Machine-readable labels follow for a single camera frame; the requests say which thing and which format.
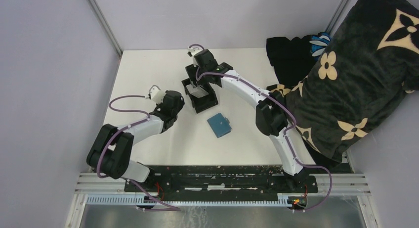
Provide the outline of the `blue leather card holder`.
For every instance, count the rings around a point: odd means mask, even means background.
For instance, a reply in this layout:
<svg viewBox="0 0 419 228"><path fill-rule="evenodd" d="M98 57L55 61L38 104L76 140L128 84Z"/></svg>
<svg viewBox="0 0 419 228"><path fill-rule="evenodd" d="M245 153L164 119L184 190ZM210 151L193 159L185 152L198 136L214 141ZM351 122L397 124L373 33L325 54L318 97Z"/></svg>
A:
<svg viewBox="0 0 419 228"><path fill-rule="evenodd" d="M217 138L225 136L232 130L229 120L221 113L208 118L207 122Z"/></svg>

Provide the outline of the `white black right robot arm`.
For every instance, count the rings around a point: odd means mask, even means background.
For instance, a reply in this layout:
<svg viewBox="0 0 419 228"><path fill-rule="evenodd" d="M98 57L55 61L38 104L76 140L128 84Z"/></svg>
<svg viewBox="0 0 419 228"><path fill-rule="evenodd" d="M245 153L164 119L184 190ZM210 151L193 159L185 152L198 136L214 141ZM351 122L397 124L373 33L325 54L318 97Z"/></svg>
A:
<svg viewBox="0 0 419 228"><path fill-rule="evenodd" d="M274 144L282 161L286 188L291 192L303 189L309 173L293 148L289 131L296 126L296 120L285 107L281 93L270 92L247 81L231 65L218 63L201 45L190 45L187 50L193 63L186 66L188 79L182 83L195 111L199 113L217 104L211 85L239 96L255 110L256 127Z"/></svg>

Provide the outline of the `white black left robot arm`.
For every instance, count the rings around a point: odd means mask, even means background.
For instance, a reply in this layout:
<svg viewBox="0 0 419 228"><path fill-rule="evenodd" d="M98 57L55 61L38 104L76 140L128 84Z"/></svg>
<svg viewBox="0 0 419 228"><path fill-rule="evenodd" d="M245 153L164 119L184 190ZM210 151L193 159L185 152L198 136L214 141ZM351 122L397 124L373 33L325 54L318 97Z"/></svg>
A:
<svg viewBox="0 0 419 228"><path fill-rule="evenodd" d="M129 179L145 192L155 187L151 169L131 160L135 144L167 131L177 120L185 102L177 91L161 91L154 87L147 96L156 104L140 121L116 127L105 124L101 127L87 155L86 162L94 168L100 178Z"/></svg>

